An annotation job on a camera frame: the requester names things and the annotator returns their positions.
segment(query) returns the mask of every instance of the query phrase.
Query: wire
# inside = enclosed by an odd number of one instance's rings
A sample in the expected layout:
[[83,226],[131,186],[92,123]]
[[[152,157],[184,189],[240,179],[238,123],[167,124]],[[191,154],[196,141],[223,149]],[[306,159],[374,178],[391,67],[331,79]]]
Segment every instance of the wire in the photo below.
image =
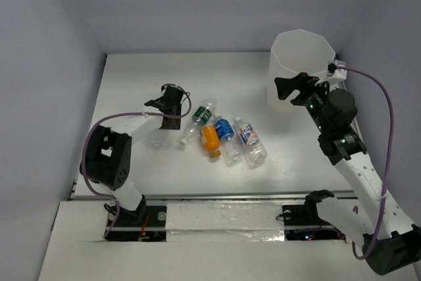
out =
[[294,232],[295,233],[319,232],[321,230],[329,230],[329,231],[341,234],[342,237],[340,237],[340,240],[345,238],[345,235],[340,230],[338,230],[337,228],[334,228],[334,227],[302,228],[302,229],[294,230]]
[[285,217],[285,212],[283,212],[282,214],[279,214],[275,219],[280,221],[280,222],[285,222],[284,217]]
[[115,217],[112,220],[112,222],[111,222],[110,226],[108,227],[108,229],[105,231],[104,238],[106,238],[108,236],[108,234],[110,233],[110,231],[112,230],[112,228],[116,224],[116,221],[118,219],[118,216],[120,215],[120,204],[118,203],[118,201],[115,198],[115,196],[113,196],[112,194],[99,193],[97,190],[95,190],[93,188],[93,186],[91,185],[91,182],[89,181],[89,178],[87,177],[87,171],[86,171],[86,153],[87,153],[87,146],[89,144],[89,141],[90,141],[90,139],[92,137],[93,132],[97,129],[97,127],[99,125],[101,125],[101,123],[103,123],[105,121],[108,121],[108,120],[110,120],[112,118],[120,118],[122,116],[141,116],[141,115],[162,116],[162,117],[165,117],[165,118],[183,118],[183,117],[187,116],[190,113],[191,107],[192,107],[191,99],[190,99],[190,93],[187,92],[186,90],[184,90],[183,88],[181,88],[180,86],[177,86],[177,85],[174,85],[174,84],[165,84],[165,85],[163,85],[164,88],[166,86],[175,86],[175,87],[177,87],[178,89],[180,89],[181,91],[184,92],[184,94],[186,95],[187,100],[189,101],[189,109],[186,111],[186,113],[184,113],[182,115],[166,115],[164,113],[143,112],[143,111],[140,111],[140,112],[117,113],[115,115],[106,116],[106,117],[102,118],[101,120],[99,120],[98,122],[96,122],[92,126],[91,130],[89,131],[89,133],[86,136],[84,148],[82,150],[82,163],[81,163],[81,166],[82,166],[82,176],[84,177],[85,184],[86,184],[87,188],[93,194],[95,194],[96,196],[98,196],[98,197],[104,197],[106,199],[112,199],[116,203],[116,214],[115,214]]
[[144,237],[144,235],[145,235],[145,228],[146,228],[146,226],[147,226],[147,223],[149,222],[149,218],[151,217],[151,215],[150,214],[148,214],[147,216],[146,216],[146,219],[145,219],[145,222],[143,223],[143,225],[142,225],[142,229],[141,229],[141,231],[140,231],[140,235],[139,235],[139,237]]
[[387,143],[387,156],[386,156],[386,164],[384,168],[384,177],[383,177],[383,187],[382,187],[382,200],[380,202],[380,210],[379,210],[379,217],[377,219],[376,228],[374,229],[373,237],[371,239],[370,245],[368,246],[368,249],[362,256],[357,255],[357,251],[355,249],[355,243],[353,242],[353,253],[355,258],[358,260],[365,260],[368,256],[370,256],[371,252],[374,249],[374,246],[376,244],[377,238],[380,233],[380,228],[382,227],[383,222],[383,216],[384,216],[384,210],[385,210],[385,204],[386,204],[386,198],[384,195],[387,193],[387,185],[388,185],[388,178],[389,178],[389,168],[390,168],[390,158],[392,153],[392,141],[393,141],[393,129],[395,127],[395,115],[393,114],[393,105],[392,101],[390,100],[390,96],[385,88],[385,86],[374,76],[370,75],[369,73],[363,72],[361,70],[357,70],[354,68],[349,68],[346,66],[338,66],[338,69],[348,70],[349,72],[356,72],[357,74],[363,75],[365,77],[368,77],[369,79],[373,80],[379,87],[382,89],[386,100],[387,105],[389,106],[389,115],[390,115],[390,128],[389,128],[389,141]]

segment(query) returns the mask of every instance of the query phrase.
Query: orange juice bottle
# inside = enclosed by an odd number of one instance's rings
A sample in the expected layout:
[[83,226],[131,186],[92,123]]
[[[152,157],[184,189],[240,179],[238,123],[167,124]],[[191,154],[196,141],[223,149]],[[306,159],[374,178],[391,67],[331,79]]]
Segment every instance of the orange juice bottle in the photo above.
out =
[[207,126],[200,131],[203,146],[209,152],[211,158],[221,156],[219,151],[219,138],[214,126]]

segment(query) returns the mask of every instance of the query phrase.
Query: white wall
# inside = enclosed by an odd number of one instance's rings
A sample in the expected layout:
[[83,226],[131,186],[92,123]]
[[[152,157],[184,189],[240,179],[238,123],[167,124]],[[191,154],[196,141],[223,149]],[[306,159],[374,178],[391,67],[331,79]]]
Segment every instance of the white wall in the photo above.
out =
[[[366,70],[387,87],[395,109],[395,138],[390,191],[421,225],[421,1],[373,0],[352,33],[341,58]],[[347,87],[355,94],[358,120],[374,165],[384,170],[387,104],[366,78],[350,74]],[[418,263],[418,275],[421,264]]]
[[336,51],[369,0],[78,0],[106,53],[269,51],[304,28]]
[[104,55],[73,0],[0,0],[0,280],[37,280]]

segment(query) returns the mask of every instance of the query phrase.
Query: white plastic container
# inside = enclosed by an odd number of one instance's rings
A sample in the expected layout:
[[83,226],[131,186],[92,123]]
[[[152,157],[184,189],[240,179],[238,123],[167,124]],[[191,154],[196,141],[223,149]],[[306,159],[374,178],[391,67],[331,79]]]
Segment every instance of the white plastic container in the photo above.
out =
[[300,72],[325,78],[328,63],[335,57],[335,51],[318,34],[305,30],[293,30],[281,33],[276,38],[270,50],[270,64],[267,87],[267,101],[278,112],[293,112],[297,110],[290,100],[298,92],[292,93],[285,101],[278,99],[275,78],[292,78]]

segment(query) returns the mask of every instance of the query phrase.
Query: plastic water bottle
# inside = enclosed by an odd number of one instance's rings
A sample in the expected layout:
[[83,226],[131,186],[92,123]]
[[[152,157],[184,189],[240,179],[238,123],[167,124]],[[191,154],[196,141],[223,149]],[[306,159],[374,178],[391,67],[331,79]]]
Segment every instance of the plastic water bottle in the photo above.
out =
[[214,127],[223,148],[222,154],[226,164],[232,166],[240,163],[241,151],[238,148],[238,142],[235,140],[235,134],[230,123],[217,112],[213,116],[215,118]]
[[212,98],[208,98],[202,102],[185,127],[183,137],[180,138],[181,144],[187,145],[189,141],[199,136],[201,129],[211,118],[217,104]]
[[163,147],[168,146],[166,141],[170,130],[162,130],[160,128],[151,131],[146,137],[146,146],[154,151],[160,151]]
[[245,157],[251,166],[259,166],[263,164],[268,156],[262,142],[253,130],[251,125],[244,122],[238,116],[234,119],[234,130],[237,134],[239,142],[245,150]]

